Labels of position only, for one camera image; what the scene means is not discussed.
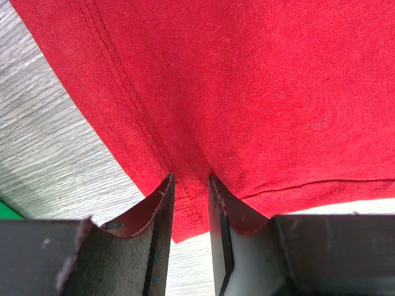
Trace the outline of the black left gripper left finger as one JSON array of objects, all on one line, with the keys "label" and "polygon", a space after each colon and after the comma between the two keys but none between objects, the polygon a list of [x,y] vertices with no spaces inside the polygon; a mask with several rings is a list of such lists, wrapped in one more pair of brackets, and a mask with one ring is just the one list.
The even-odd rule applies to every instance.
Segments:
[{"label": "black left gripper left finger", "polygon": [[82,220],[1,221],[2,295],[164,295],[175,180],[95,225]]}]

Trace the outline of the dark red t-shirt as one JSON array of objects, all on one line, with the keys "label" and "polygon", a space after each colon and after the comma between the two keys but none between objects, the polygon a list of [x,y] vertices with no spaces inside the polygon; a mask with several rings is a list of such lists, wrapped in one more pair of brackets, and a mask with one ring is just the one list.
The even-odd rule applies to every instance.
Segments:
[{"label": "dark red t-shirt", "polygon": [[173,240],[215,174],[265,216],[394,197],[393,1],[13,1]]}]

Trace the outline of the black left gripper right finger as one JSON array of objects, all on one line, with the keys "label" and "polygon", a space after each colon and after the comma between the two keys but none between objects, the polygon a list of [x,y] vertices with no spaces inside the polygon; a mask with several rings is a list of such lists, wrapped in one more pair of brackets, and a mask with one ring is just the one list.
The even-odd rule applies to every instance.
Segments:
[{"label": "black left gripper right finger", "polygon": [[217,295],[393,295],[392,215],[267,218],[208,182]]}]

